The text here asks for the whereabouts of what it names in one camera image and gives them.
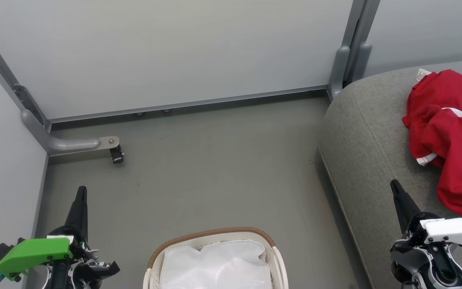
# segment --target gray floor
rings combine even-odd
[[[294,98],[57,126],[53,133],[63,137],[117,135],[126,159],[113,165],[106,151],[52,158],[37,237],[63,224],[85,185],[89,243],[122,269],[103,288],[141,288],[163,242],[231,226],[273,238],[292,289],[363,288],[347,230],[314,163],[328,98]],[[28,288],[40,287],[35,278]]]

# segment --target white partition panel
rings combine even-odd
[[[0,0],[48,119],[326,86],[352,0]]]
[[[365,76],[462,60],[462,0],[381,0]]]
[[[0,243],[11,245],[19,237],[32,237],[46,157],[0,84]],[[0,284],[0,289],[20,287],[8,280]]]

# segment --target basket rim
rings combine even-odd
[[[160,255],[160,253],[163,250],[167,249],[167,247],[170,247],[170,246],[172,246],[174,244],[185,242],[185,241],[188,241],[188,240],[192,240],[194,238],[201,238],[201,237],[217,235],[217,234],[239,233],[239,232],[250,232],[250,233],[258,234],[258,235],[262,236],[268,242],[270,247],[275,247],[276,246],[276,244],[274,243],[272,238],[270,238],[270,236],[267,233],[263,232],[262,230],[260,230],[258,228],[254,228],[254,227],[229,227],[229,228],[208,230],[208,231],[204,231],[204,232],[198,232],[198,233],[195,233],[195,234],[181,236],[179,238],[173,238],[172,240],[163,243],[152,254],[151,258],[149,259],[149,264],[147,265],[147,268],[152,269],[152,266],[154,265],[154,262],[156,261],[156,258]]]

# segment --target white plastic cover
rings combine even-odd
[[[272,289],[265,247],[251,240],[165,251],[160,289]]]

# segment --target gray fabric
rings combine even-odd
[[[462,62],[424,65],[454,69]],[[440,170],[422,167],[409,152],[402,123],[418,67],[367,77],[347,86],[326,113],[320,151],[372,286],[400,288],[390,271],[389,249],[400,238],[390,181],[398,179],[421,210],[444,218],[456,214],[436,196]],[[462,265],[462,249],[454,252]]]

